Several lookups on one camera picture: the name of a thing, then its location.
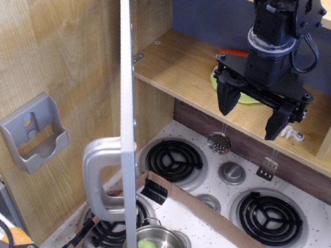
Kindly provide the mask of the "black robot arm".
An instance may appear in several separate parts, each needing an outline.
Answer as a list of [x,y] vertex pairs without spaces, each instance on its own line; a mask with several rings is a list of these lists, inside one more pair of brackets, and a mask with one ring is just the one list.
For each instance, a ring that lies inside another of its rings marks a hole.
[[312,103],[293,73],[308,73],[318,63],[318,47],[310,32],[327,13],[321,0],[254,0],[255,22],[249,30],[247,57],[219,53],[214,77],[223,115],[242,93],[269,106],[266,140],[274,140],[289,124],[301,122]]

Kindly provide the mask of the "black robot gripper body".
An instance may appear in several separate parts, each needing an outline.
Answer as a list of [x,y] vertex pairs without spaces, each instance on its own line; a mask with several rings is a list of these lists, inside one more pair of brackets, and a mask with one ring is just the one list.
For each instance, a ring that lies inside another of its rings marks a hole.
[[300,123],[307,114],[307,106],[312,103],[313,96],[294,79],[291,71],[312,71],[319,58],[315,43],[310,38],[304,40],[311,48],[315,61],[308,68],[300,69],[295,65],[300,40],[289,38],[275,45],[251,30],[248,33],[248,56],[217,54],[218,68],[214,71],[214,77],[217,80],[223,71],[230,72],[232,78],[241,80],[241,93],[273,110],[279,109],[284,103],[294,105],[297,117],[295,122]]

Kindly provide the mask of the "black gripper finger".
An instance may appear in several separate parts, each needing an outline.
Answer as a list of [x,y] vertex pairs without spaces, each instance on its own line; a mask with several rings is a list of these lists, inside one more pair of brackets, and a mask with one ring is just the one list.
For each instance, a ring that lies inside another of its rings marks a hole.
[[242,87],[240,79],[234,79],[231,73],[223,71],[217,78],[218,106],[222,115],[227,115],[237,105]]
[[265,140],[275,140],[289,123],[296,121],[295,108],[290,103],[284,103],[279,109],[273,110],[272,116],[267,121]]

